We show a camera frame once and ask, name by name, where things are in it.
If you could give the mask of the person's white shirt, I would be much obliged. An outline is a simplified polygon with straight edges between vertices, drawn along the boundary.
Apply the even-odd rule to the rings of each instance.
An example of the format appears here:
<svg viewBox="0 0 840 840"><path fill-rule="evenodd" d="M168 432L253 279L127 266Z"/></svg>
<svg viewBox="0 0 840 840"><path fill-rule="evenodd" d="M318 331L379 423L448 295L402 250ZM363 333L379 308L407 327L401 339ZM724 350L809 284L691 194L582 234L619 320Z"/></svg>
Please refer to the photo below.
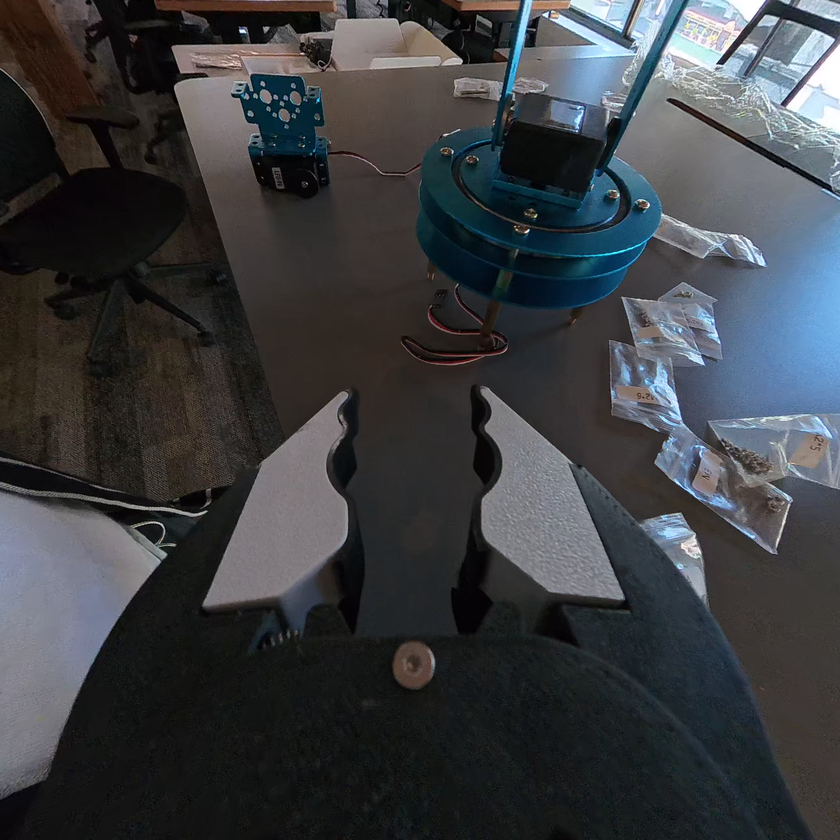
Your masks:
<svg viewBox="0 0 840 840"><path fill-rule="evenodd" d="M165 556L92 507L2 491L2 798L47 776L101 646Z"/></svg>

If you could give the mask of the black office chair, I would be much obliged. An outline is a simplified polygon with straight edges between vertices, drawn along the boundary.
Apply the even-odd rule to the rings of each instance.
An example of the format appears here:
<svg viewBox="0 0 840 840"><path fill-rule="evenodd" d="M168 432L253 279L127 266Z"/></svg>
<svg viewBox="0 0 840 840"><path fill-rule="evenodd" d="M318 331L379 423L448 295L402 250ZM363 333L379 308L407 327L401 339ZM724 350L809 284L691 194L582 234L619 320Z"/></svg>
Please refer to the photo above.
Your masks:
<svg viewBox="0 0 840 840"><path fill-rule="evenodd" d="M1 197L7 204L47 177L58 185L1 226L2 272L13 276L36 270L56 273L66 289L45 299L61 320L76 317L76 299L104 295L86 353L94 376L111 373L102 358L102 342L112 333L125 299L149 302L194 328L202 346L213 334L190 314L151 289L151 278L206 274L226 276L214 262L152 266L149 258L174 234L186 216L183 190L164 177L126 168L110 131L132 130L139 119L130 111L91 105L69 112L70 123L89 128L108 166L69 173L58 153L47 120L26 90L1 71Z"/></svg>

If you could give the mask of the grey side table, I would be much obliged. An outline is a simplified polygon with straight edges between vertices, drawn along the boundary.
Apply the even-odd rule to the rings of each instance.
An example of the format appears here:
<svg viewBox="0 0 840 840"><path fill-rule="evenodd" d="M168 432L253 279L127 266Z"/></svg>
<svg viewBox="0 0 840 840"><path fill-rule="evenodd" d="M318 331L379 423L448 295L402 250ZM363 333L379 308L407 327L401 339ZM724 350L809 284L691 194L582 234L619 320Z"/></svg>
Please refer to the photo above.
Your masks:
<svg viewBox="0 0 840 840"><path fill-rule="evenodd" d="M178 71L184 77L204 74L207 77L233 77L238 80L246 79L248 76L247 71L243 68L241 56L256 56L259 54L304 55L294 45L174 45L171 50ZM323 72L323 69L315 64L313 65L318 68L318 72L310 72L311 74ZM336 69L332 66L332 62L325 69L325 71L334 70Z"/></svg>

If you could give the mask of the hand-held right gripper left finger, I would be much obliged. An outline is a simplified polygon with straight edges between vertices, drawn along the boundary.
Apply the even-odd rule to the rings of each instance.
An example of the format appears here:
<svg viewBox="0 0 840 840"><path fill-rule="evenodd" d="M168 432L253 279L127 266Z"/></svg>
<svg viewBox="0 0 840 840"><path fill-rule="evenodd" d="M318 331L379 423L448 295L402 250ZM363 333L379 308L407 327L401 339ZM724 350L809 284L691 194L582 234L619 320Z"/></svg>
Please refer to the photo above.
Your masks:
<svg viewBox="0 0 840 840"><path fill-rule="evenodd" d="M314 606L337 606L351 632L363 543L347 492L356 470L359 394L340 391L263 460L206 593L209 614L268 608L302 631Z"/></svg>

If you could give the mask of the cluster of clear bags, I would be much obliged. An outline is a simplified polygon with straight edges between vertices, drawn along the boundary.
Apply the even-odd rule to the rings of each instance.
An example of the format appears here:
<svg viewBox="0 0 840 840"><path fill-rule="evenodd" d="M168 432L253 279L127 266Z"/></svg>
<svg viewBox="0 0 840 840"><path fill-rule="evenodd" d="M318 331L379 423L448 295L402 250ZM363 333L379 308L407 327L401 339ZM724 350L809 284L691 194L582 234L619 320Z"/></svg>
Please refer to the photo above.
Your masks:
<svg viewBox="0 0 840 840"><path fill-rule="evenodd" d="M610 342L612 414L665 434L655 465L666 477L776 553L792 504L779 483L838 489L838 414L711 419L712 444L690 431L675 369L722 361L718 304L686 281L656 300L623 298L633 344Z"/></svg>

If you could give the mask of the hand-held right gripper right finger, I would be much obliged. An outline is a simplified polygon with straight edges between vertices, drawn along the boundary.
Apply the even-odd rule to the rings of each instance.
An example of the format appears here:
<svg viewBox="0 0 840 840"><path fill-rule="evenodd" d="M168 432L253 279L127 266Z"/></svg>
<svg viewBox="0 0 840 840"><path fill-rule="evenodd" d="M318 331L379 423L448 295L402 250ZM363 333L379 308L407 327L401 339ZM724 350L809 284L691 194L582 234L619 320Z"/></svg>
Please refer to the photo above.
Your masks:
<svg viewBox="0 0 840 840"><path fill-rule="evenodd" d="M572 462L489 387L470 392L474 501L456 584L456 627L476 632L513 604L527 632L553 632L562 605L627 605Z"/></svg>

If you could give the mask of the blue servo bracket assembly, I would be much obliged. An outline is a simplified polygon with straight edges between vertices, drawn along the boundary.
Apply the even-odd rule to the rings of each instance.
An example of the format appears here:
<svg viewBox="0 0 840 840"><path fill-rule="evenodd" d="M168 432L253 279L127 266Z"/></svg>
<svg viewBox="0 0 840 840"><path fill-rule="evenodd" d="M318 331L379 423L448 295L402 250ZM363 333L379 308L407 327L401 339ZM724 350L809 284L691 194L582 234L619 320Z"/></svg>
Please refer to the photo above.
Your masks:
<svg viewBox="0 0 840 840"><path fill-rule="evenodd" d="M324 125L320 87L300 76L252 73L237 80L231 96L245 120L256 126L248 157L261 186L311 198L330 184L330 142Z"/></svg>

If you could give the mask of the white cardboard box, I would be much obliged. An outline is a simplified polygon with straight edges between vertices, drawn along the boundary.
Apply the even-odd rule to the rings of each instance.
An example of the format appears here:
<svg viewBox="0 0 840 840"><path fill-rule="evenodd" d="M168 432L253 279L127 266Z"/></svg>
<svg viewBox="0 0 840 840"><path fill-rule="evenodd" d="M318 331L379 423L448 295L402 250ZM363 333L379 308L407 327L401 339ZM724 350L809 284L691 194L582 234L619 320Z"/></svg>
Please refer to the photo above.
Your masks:
<svg viewBox="0 0 840 840"><path fill-rule="evenodd" d="M338 71L460 66L463 60L424 26L394 18L340 19L332 32Z"/></svg>

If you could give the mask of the crinkled clear plastic wrap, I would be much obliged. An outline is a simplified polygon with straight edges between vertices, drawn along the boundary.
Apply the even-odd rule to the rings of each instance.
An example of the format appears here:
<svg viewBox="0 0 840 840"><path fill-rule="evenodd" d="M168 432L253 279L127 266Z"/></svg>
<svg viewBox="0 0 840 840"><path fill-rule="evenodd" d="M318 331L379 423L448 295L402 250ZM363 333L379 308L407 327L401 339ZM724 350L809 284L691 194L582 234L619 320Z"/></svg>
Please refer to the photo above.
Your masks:
<svg viewBox="0 0 840 840"><path fill-rule="evenodd" d="M682 102L839 194L838 130L773 103L755 81L724 68L684 67L666 56L659 61L644 98Z"/></svg>

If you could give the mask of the person's black striped jacket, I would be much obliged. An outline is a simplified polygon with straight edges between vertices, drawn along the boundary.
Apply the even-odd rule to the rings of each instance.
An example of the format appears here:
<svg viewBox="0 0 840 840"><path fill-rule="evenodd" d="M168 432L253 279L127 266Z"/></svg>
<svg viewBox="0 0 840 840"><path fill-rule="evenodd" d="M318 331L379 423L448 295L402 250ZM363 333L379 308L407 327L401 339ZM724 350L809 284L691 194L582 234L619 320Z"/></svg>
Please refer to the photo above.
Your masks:
<svg viewBox="0 0 840 840"><path fill-rule="evenodd" d="M1 456L1 488L25 497L81 502L143 536L161 550L174 548L193 529L226 486L173 500L153 500L42 465Z"/></svg>

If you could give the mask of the dark grey desk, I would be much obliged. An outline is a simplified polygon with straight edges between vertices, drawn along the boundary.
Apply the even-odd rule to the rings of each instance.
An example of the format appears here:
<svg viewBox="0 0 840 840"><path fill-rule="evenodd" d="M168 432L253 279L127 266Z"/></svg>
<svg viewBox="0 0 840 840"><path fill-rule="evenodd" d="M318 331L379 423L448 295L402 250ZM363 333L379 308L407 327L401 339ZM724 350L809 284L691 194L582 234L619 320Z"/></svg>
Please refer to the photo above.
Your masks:
<svg viewBox="0 0 840 840"><path fill-rule="evenodd" d="M455 632L450 590L480 488L470 387L487 385L637 519L681 511L699 537L710 607L736 649L779 762L815 835L838 836L838 490L788 479L775 555L655 466L662 437L611 415L608 343L630 333L621 297L682 280L718 299L722 361L676 375L682 415L707 421L838 411L838 199L649 90L618 156L665 212L746 235L767 266L694 259L658 241L620 290L573 326L505 308L504 355L418 363L403 335L434 339L435 284L419 248L417 177L339 157L311 200L264 192L225 78L177 88L188 135L280 424L295 432L346 387L360 393L350 483L364 541L360 630Z"/></svg>

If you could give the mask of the wooden cabinet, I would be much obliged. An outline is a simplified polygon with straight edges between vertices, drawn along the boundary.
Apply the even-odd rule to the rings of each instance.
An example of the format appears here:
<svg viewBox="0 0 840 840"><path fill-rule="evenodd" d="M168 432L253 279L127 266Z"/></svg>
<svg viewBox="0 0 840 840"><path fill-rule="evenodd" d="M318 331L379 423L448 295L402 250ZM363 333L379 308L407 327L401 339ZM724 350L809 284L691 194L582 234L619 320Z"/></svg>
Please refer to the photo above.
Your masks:
<svg viewBox="0 0 840 840"><path fill-rule="evenodd" d="M52 2L2 1L1 29L27 80L53 115L99 105Z"/></svg>

